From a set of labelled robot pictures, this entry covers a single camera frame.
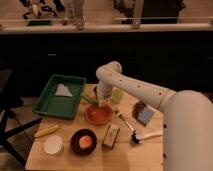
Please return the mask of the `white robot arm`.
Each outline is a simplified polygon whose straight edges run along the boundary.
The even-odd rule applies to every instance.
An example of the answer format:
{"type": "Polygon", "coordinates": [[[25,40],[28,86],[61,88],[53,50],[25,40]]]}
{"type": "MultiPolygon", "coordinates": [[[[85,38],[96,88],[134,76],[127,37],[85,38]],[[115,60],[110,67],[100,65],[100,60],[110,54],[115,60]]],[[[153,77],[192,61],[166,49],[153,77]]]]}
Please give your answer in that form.
{"type": "Polygon", "coordinates": [[[112,61],[96,70],[97,97],[117,87],[164,114],[163,171],[213,171],[213,103],[202,93],[171,89],[121,74],[112,61]]]}

